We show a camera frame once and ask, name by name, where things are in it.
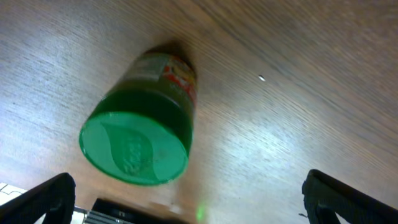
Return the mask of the green lid red label jar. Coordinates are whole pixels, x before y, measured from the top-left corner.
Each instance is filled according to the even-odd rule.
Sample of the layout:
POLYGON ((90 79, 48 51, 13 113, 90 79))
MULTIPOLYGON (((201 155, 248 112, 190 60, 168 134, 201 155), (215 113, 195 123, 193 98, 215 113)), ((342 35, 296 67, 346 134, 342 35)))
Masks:
POLYGON ((136 185, 160 185, 188 166, 197 76, 177 54, 146 52, 96 105, 79 134, 98 170, 136 185))

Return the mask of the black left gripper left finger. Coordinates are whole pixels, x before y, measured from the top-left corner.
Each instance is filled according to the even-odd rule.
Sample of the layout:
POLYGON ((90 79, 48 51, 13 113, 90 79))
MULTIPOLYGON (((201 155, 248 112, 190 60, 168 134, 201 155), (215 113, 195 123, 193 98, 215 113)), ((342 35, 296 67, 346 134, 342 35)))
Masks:
POLYGON ((52 177, 1 205, 1 223, 70 224, 75 208, 75 181, 66 172, 52 177))

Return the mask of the black device at table edge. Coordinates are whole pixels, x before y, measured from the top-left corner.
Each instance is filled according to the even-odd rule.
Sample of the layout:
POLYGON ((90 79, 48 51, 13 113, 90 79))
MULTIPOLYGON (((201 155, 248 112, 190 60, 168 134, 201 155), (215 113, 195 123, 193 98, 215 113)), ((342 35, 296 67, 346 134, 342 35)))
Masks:
POLYGON ((83 223, 89 224, 187 224, 176 218, 164 218, 97 198, 83 223))

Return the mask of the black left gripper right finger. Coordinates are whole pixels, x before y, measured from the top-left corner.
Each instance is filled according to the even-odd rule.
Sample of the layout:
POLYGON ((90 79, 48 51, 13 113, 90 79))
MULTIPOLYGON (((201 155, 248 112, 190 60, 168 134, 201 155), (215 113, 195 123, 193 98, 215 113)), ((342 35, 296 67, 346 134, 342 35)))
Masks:
POLYGON ((312 169, 302 185, 310 224, 397 223, 397 210, 343 182, 312 169))

